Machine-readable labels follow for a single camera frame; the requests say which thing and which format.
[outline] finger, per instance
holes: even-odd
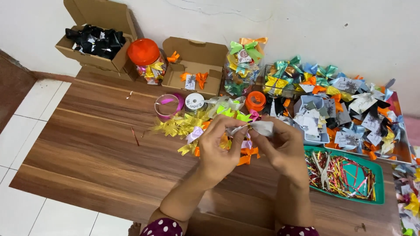
[[[249,135],[251,136],[251,141],[258,147],[258,150],[261,151],[268,157],[276,155],[275,148],[271,145],[268,139],[264,136],[256,132],[255,130],[249,130]]]
[[[298,129],[284,123],[283,121],[279,119],[276,119],[275,117],[271,117],[267,115],[267,116],[263,116],[261,120],[272,121],[274,123],[273,125],[274,132],[279,134],[279,138],[281,139],[282,142],[295,140],[295,139],[302,139],[301,132]]]
[[[229,150],[229,153],[231,153],[232,156],[240,157],[242,142],[245,138],[245,134],[247,133],[247,130],[248,130],[247,127],[243,127],[241,130],[236,132],[236,134],[234,135],[234,138],[232,139],[232,145],[231,145],[231,148]]]
[[[226,128],[244,126],[247,123],[225,115],[217,115],[206,129],[206,133],[211,137],[220,138],[226,131]]]

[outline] jar filled with wrapped candies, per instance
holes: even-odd
[[[225,90],[230,95],[246,96],[252,91],[258,76],[264,71],[261,58],[264,57],[262,44],[268,38],[240,38],[231,42],[231,50],[226,55]]]
[[[130,44],[127,54],[137,66],[137,72],[147,84],[160,85],[168,63],[157,44],[151,39],[138,39]]]

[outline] wooden table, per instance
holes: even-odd
[[[146,135],[162,87],[81,71],[10,186],[90,210],[146,223],[165,195],[191,174],[198,158],[177,153],[178,137]],[[131,128],[134,128],[138,147]],[[399,214],[390,164],[381,164],[386,202],[370,205],[311,191],[320,235],[394,235]],[[266,158],[236,167],[206,192],[189,233],[272,235],[277,173]],[[367,232],[361,229],[366,226]]]

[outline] box lid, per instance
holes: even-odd
[[[189,39],[169,37],[163,41],[167,56],[177,51],[180,59],[200,64],[221,66],[225,64],[228,48],[223,44],[199,42]]]
[[[63,0],[74,22],[115,29],[137,39],[137,33],[127,5],[107,0]]]

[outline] cardboard box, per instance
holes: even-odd
[[[125,71],[125,72],[116,72],[116,71],[111,71],[108,70],[106,68],[100,68],[100,67],[96,67],[93,65],[85,65],[80,63],[80,65],[83,67],[83,69],[85,71],[91,72],[91,73],[96,73],[96,74],[100,74],[100,75],[104,75],[104,76],[108,76],[108,77],[113,77],[116,79],[123,79],[123,80],[128,80],[128,81],[136,81],[137,77],[139,77],[139,73],[137,72],[136,66],[134,65],[134,63],[132,63],[131,61],[129,61],[131,63],[131,70],[129,71]]]
[[[111,71],[125,72],[130,69],[124,68],[126,62],[130,60],[127,49],[130,43],[137,39],[137,34],[127,5],[107,0],[64,0],[64,6],[77,24],[71,29],[80,30],[83,29],[82,25],[91,24],[103,29],[122,31],[126,43],[114,59],[109,60],[73,50],[74,42],[64,35],[55,45],[63,55],[82,64],[94,65]]]
[[[173,92],[180,89],[198,92],[206,99],[219,95],[223,66],[228,53],[225,45],[169,37],[163,41],[163,50],[166,55],[172,55],[174,51],[177,51],[180,54],[180,60],[178,63],[168,65],[162,86],[172,88]],[[195,90],[185,89],[185,81],[181,81],[180,78],[184,72],[190,74],[208,72],[204,89],[200,89],[198,82],[195,84]]]

